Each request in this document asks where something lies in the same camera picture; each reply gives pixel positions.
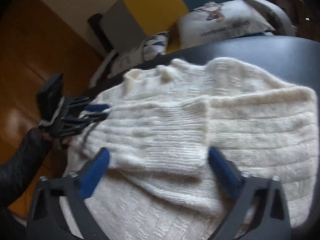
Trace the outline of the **person left forearm black sleeve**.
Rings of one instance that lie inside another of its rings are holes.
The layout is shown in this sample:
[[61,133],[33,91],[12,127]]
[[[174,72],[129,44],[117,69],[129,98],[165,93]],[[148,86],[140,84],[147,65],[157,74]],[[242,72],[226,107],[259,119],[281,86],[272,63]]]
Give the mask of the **person left forearm black sleeve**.
[[53,139],[32,128],[15,154],[1,165],[1,209],[6,209],[26,191],[53,148]]

